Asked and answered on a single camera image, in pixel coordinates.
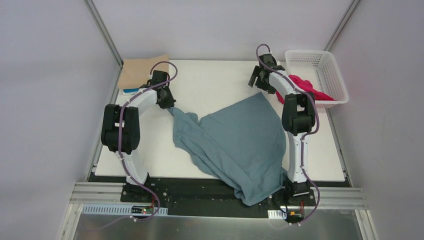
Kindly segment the grey-blue t shirt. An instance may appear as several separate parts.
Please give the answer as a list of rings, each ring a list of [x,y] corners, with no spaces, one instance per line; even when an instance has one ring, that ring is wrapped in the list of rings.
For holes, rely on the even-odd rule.
[[[174,145],[203,173],[232,187],[245,205],[255,205],[282,188],[286,133],[262,93],[202,118],[177,107],[168,111]]]

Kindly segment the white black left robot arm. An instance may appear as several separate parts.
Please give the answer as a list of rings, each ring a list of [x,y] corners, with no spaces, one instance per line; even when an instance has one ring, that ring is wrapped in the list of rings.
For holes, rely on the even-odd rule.
[[[167,72],[153,70],[147,84],[142,85],[135,95],[123,104],[110,103],[104,108],[101,143],[118,158],[126,181],[136,185],[134,197],[143,203],[152,198],[153,189],[145,184],[149,174],[138,152],[141,140],[140,116],[154,105],[161,109],[175,105],[170,81]]]

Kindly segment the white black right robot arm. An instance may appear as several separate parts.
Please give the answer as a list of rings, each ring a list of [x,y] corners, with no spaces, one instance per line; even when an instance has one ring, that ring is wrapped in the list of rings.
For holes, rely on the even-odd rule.
[[[269,94],[279,93],[283,99],[281,124],[288,136],[289,170],[284,180],[284,200],[296,205],[310,192],[307,174],[308,141],[316,124],[317,111],[312,92],[301,90],[287,75],[284,67],[269,52],[257,55],[248,85]]]

